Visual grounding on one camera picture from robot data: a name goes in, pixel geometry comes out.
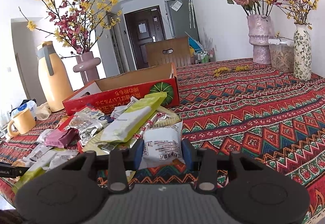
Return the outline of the white red-text snack packet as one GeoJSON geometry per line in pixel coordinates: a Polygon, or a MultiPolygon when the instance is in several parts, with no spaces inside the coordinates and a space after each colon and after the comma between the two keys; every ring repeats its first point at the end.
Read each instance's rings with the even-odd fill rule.
{"type": "Polygon", "coordinates": [[[144,148],[139,169],[184,164],[181,151],[183,122],[151,128],[143,135],[144,148]]]}

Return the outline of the green white nut bar packet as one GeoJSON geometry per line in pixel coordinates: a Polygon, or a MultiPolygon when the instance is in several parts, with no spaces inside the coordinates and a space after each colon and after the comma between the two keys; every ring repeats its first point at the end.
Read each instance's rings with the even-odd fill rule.
{"type": "Polygon", "coordinates": [[[166,92],[159,92],[148,94],[138,100],[102,131],[100,141],[108,143],[127,142],[157,110],[166,97],[166,92]]]}

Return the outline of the yellow ceramic mug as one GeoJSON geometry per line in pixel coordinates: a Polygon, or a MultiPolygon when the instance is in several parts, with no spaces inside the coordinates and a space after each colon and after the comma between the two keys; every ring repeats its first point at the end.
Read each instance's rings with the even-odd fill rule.
{"type": "Polygon", "coordinates": [[[36,126],[36,121],[29,109],[17,113],[7,125],[8,135],[24,135],[36,126]]]}

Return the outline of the silver red jerky packet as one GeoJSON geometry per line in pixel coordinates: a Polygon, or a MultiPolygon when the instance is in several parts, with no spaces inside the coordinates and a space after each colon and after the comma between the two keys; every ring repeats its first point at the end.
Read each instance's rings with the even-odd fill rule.
{"type": "Polygon", "coordinates": [[[85,146],[94,136],[108,126],[113,121],[110,116],[101,110],[87,105],[77,111],[68,122],[66,129],[77,129],[79,132],[79,142],[85,146]]]}

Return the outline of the patterned red tablecloth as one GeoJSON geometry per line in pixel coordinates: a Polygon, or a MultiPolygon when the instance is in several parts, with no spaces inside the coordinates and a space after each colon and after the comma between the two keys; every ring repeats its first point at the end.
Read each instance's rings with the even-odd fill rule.
{"type": "Polygon", "coordinates": [[[250,59],[177,69],[182,135],[196,148],[232,151],[303,185],[310,196],[304,223],[324,221],[324,78],[302,81],[250,59]],[[248,71],[214,77],[219,67],[248,71]]]}

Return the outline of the red cardboard pumpkin box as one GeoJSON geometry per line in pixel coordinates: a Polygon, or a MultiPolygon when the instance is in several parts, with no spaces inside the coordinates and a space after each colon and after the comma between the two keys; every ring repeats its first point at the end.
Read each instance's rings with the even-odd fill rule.
{"type": "Polygon", "coordinates": [[[177,72],[173,63],[94,80],[66,98],[63,106],[69,116],[87,104],[110,114],[116,106],[127,105],[131,97],[141,99],[149,93],[158,92],[167,94],[162,106],[170,108],[180,104],[177,72]]]}

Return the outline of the purple snack packet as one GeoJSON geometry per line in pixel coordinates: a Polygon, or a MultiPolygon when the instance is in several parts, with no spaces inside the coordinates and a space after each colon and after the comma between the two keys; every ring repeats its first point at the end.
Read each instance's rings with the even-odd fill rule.
{"type": "Polygon", "coordinates": [[[78,135],[79,132],[75,128],[69,128],[67,131],[55,129],[45,138],[44,144],[46,146],[64,149],[78,135]]]}

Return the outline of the crumpled beige paper cup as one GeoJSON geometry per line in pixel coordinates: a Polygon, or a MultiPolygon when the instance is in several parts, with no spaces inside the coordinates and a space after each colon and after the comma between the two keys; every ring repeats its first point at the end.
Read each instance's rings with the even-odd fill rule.
{"type": "Polygon", "coordinates": [[[51,114],[52,111],[50,109],[48,102],[45,102],[36,108],[36,118],[39,121],[44,121],[48,119],[51,114]]]}

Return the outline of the wet wipes pack blue label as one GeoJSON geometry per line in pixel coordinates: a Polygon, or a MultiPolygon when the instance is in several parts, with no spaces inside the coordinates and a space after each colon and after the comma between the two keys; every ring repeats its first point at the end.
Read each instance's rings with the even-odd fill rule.
{"type": "Polygon", "coordinates": [[[15,108],[11,111],[11,118],[13,118],[15,115],[17,115],[21,111],[24,111],[25,109],[29,109],[31,111],[33,118],[36,119],[37,103],[36,103],[35,99],[24,100],[18,108],[15,108]]]}

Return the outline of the fallen yellow petals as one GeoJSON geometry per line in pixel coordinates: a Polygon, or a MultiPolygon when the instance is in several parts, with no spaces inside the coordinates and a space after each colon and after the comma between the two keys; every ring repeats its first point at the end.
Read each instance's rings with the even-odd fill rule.
{"type": "Polygon", "coordinates": [[[230,67],[219,67],[213,72],[214,77],[220,77],[223,74],[231,73],[231,72],[242,72],[242,71],[248,71],[249,65],[240,65],[233,68],[230,67]]]}

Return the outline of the wooden chair back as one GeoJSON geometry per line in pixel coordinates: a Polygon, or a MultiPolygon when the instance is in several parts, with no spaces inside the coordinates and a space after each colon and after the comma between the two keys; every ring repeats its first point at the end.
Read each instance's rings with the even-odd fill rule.
{"type": "Polygon", "coordinates": [[[148,65],[174,63],[176,67],[191,65],[190,46],[187,37],[168,39],[145,45],[148,65]]]}

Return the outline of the dark entrance door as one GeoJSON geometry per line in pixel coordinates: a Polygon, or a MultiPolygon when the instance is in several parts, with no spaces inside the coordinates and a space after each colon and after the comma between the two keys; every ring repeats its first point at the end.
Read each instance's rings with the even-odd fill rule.
{"type": "Polygon", "coordinates": [[[165,40],[159,6],[129,12],[125,14],[125,22],[137,69],[149,67],[145,46],[165,40]]]}

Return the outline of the clear plastic food jar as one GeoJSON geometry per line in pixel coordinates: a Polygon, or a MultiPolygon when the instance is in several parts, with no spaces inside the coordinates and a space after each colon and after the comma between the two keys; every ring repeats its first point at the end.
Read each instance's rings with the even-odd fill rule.
{"type": "Polygon", "coordinates": [[[284,73],[294,71],[294,41],[289,39],[269,39],[271,65],[284,73]]]}

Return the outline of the grey refrigerator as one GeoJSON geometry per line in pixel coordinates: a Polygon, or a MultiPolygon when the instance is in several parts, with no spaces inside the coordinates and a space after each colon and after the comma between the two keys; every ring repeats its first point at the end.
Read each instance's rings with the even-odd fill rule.
{"type": "Polygon", "coordinates": [[[173,38],[190,36],[199,41],[192,0],[165,0],[165,8],[173,38]]]}

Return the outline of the pink textured tall vase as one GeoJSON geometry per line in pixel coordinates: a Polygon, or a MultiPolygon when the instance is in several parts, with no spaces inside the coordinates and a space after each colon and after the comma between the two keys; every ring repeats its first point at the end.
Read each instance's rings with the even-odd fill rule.
{"type": "Polygon", "coordinates": [[[247,16],[249,43],[253,46],[253,62],[261,65],[271,64],[271,52],[268,40],[275,35],[270,16],[247,16]]]}

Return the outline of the pink yellow blossom branches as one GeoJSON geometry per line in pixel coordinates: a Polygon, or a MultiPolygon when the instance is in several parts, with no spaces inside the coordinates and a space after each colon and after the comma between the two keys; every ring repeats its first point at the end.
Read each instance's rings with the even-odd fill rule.
{"type": "Polygon", "coordinates": [[[71,57],[90,52],[98,42],[104,31],[113,29],[121,21],[122,11],[106,16],[118,4],[118,0],[37,0],[45,5],[53,30],[44,30],[37,24],[23,16],[29,31],[40,31],[48,37],[71,48],[71,57]]]}

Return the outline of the floral white ceramic vase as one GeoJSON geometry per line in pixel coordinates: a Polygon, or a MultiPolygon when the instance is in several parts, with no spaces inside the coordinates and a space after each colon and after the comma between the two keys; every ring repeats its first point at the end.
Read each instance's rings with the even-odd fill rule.
{"type": "Polygon", "coordinates": [[[311,40],[307,25],[296,24],[294,32],[294,76],[302,81],[311,79],[311,40]]]}

